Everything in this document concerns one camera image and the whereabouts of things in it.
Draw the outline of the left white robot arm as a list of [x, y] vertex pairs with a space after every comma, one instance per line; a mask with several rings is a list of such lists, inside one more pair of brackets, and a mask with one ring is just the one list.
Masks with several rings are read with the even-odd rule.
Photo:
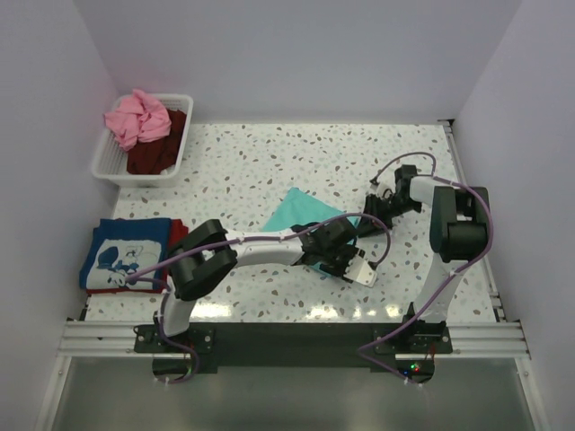
[[357, 247], [357, 229], [346, 218], [327, 224], [295, 224], [260, 234], [226, 230], [218, 220], [209, 220], [177, 242], [168, 254], [167, 271], [173, 289], [161, 305], [155, 343], [166, 352], [180, 350], [196, 302], [211, 294], [235, 268], [316, 266], [349, 281], [355, 264], [364, 256]]

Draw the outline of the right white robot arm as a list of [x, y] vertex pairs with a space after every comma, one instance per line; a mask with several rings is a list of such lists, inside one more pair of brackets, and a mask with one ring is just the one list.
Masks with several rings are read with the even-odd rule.
[[402, 346], [419, 353], [432, 341], [430, 328], [447, 319], [449, 305], [467, 270], [491, 249], [493, 222], [485, 188], [470, 188], [433, 175], [420, 175], [414, 165], [394, 172], [394, 187], [371, 181], [364, 212], [387, 228], [410, 211], [429, 209], [432, 262], [416, 300], [410, 304], [400, 331]]

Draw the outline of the teal t shirt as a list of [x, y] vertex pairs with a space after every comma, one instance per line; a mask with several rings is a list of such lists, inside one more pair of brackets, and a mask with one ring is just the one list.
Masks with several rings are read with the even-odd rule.
[[331, 207], [298, 188], [291, 188], [261, 230], [273, 233], [296, 224], [318, 224], [342, 214], [342, 210]]

